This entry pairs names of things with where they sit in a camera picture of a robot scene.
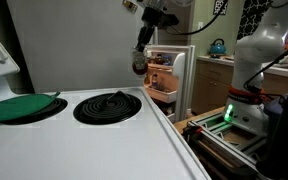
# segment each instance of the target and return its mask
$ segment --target black cable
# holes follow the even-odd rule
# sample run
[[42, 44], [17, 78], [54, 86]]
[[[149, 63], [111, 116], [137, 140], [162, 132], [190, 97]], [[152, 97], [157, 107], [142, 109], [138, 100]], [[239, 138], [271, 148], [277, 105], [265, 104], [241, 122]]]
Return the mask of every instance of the black cable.
[[288, 50], [286, 50], [283, 54], [281, 54], [280, 56], [278, 56], [274, 61], [272, 61], [270, 64], [268, 64], [267, 66], [265, 66], [263, 69], [261, 69], [259, 72], [257, 72], [254, 76], [252, 76], [249, 80], [247, 80], [244, 83], [244, 88], [250, 92], [254, 93], [254, 89], [257, 89], [256, 87], [254, 87], [253, 85], [249, 85], [249, 83], [259, 74], [261, 74], [262, 72], [266, 71], [267, 69], [269, 69], [270, 67], [272, 67], [274, 64], [278, 63], [280, 61], [280, 59], [283, 59], [284, 56], [288, 55]]
[[178, 33], [171, 33], [167, 30], [165, 30], [165, 32], [169, 33], [169, 34], [172, 34], [172, 35], [193, 35], [193, 34], [197, 34], [199, 32], [202, 32], [203, 30], [205, 30], [206, 28], [208, 28], [211, 24], [213, 24], [213, 22], [218, 18], [219, 15], [221, 15], [221, 12], [223, 11], [223, 9], [225, 8], [226, 4], [227, 4], [228, 0], [224, 0], [224, 3], [222, 4], [219, 12], [213, 17], [213, 19], [208, 22], [204, 27], [202, 27], [201, 29], [199, 30], [196, 30], [196, 31], [193, 31], [193, 32], [187, 32], [187, 33], [183, 33], [183, 32], [180, 32], [179, 30], [177, 30], [176, 28], [172, 27], [173, 29], [175, 29], [175, 31], [177, 31]]

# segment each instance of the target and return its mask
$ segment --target bottle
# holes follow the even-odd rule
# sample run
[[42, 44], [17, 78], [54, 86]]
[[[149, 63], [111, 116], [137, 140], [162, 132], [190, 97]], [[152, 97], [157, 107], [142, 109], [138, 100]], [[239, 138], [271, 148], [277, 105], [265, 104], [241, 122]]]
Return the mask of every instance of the bottle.
[[148, 77], [147, 73], [145, 75], [144, 84], [150, 84], [150, 78]]
[[155, 63], [160, 64], [160, 65], [162, 65], [164, 63], [161, 54], [157, 54], [157, 56], [155, 57]]
[[157, 90], [157, 74], [154, 72], [152, 76], [152, 88]]

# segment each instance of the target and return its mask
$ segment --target kettle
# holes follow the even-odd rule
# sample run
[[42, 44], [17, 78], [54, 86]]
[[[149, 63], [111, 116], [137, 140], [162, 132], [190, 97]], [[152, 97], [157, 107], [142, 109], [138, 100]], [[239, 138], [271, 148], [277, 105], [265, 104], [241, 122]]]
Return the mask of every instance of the kettle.
[[209, 51], [209, 54], [225, 54], [226, 48], [224, 46], [223, 39], [216, 39], [212, 44]]

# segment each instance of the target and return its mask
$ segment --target wooden cabinet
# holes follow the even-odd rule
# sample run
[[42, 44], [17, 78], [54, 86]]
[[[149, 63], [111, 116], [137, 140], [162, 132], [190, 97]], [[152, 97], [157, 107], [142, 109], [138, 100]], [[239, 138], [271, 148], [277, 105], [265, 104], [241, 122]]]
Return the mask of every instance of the wooden cabinet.
[[[233, 78], [233, 66], [198, 60], [194, 79], [191, 109], [201, 114], [225, 105]], [[266, 93], [288, 92], [288, 77], [264, 73]]]

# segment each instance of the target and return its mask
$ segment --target green light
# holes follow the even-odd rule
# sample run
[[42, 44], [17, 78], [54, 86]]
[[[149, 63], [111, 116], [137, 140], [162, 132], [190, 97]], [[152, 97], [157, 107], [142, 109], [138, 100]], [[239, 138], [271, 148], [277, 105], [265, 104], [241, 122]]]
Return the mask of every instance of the green light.
[[226, 121], [229, 121], [229, 120], [230, 120], [230, 116], [229, 116], [228, 114], [226, 114], [225, 117], [224, 117], [224, 119], [225, 119]]
[[229, 110], [232, 110], [232, 109], [233, 109], [233, 105], [230, 104], [230, 105], [228, 106], [228, 109], [229, 109]]
[[229, 115], [230, 115], [230, 113], [231, 113], [231, 110], [230, 110], [230, 109], [228, 109], [228, 110], [226, 111], [226, 113], [225, 113], [225, 116], [229, 116]]

